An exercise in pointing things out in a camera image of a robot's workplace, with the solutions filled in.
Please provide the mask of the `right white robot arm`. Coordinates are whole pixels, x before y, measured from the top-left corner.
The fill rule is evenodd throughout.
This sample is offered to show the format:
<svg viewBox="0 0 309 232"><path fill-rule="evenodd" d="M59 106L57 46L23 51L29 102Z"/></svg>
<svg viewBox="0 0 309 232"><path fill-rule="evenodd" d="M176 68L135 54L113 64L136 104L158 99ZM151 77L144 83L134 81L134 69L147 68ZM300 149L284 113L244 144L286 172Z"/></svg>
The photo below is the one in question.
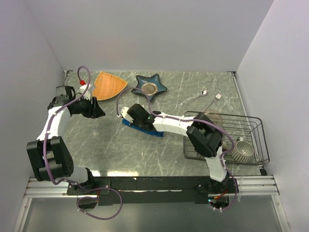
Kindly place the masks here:
<svg viewBox="0 0 309 232"><path fill-rule="evenodd" d="M144 133L162 137L165 132L187 137L194 150L206 160L211 187L221 193L228 187L229 174L222 161L223 130L204 113L194 116L171 116L159 111L148 113L140 104L123 107L123 121Z"/></svg>

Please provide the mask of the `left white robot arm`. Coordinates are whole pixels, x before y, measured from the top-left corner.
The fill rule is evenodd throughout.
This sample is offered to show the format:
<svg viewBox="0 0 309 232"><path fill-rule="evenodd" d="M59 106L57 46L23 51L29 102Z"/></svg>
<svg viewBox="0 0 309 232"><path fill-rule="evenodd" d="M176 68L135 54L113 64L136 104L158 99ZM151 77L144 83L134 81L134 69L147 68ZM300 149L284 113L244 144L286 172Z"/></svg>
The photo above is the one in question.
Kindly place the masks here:
<svg viewBox="0 0 309 232"><path fill-rule="evenodd" d="M72 115L82 115L95 119L105 116L98 100L92 95L95 85L83 85L78 91L71 86L56 88L56 96L51 100L48 119L38 136L26 146L30 164L38 181L68 181L78 183L84 194L91 194L96 183L91 171L73 163L72 156L62 138Z"/></svg>

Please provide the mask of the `blue cloth napkin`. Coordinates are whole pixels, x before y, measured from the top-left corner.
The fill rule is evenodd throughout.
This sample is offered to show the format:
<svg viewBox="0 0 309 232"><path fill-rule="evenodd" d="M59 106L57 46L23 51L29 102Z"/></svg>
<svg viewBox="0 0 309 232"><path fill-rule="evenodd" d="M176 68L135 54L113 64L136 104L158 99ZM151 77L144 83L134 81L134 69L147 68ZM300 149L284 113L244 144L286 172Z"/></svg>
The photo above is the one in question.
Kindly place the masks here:
<svg viewBox="0 0 309 232"><path fill-rule="evenodd" d="M122 119L122 123L128 127L131 127L133 129L136 129L138 131L141 131L141 132L144 132L148 135L151 135L151 136L156 136L156 137L163 137L164 136L164 132L163 131L148 131L148 130L144 130L140 127L137 127L137 126L134 126L132 123L130 123L129 121L127 121L126 119Z"/></svg>

